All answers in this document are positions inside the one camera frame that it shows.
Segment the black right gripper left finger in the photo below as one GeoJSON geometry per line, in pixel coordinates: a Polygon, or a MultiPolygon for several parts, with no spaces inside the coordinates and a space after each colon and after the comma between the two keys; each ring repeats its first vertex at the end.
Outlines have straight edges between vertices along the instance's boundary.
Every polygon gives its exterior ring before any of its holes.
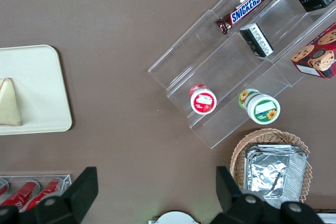
{"type": "Polygon", "coordinates": [[[97,168],[87,167],[61,196],[46,198],[28,211],[1,206],[1,223],[81,223],[98,191],[97,168]]]}

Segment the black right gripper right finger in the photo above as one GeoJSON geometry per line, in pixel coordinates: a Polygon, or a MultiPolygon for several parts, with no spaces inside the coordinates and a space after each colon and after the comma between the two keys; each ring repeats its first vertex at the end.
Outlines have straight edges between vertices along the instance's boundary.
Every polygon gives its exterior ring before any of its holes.
{"type": "Polygon", "coordinates": [[[225,166],[216,167],[216,195],[222,212],[211,223],[322,223],[306,204],[287,201],[277,209],[258,196],[242,193],[225,166]]]}

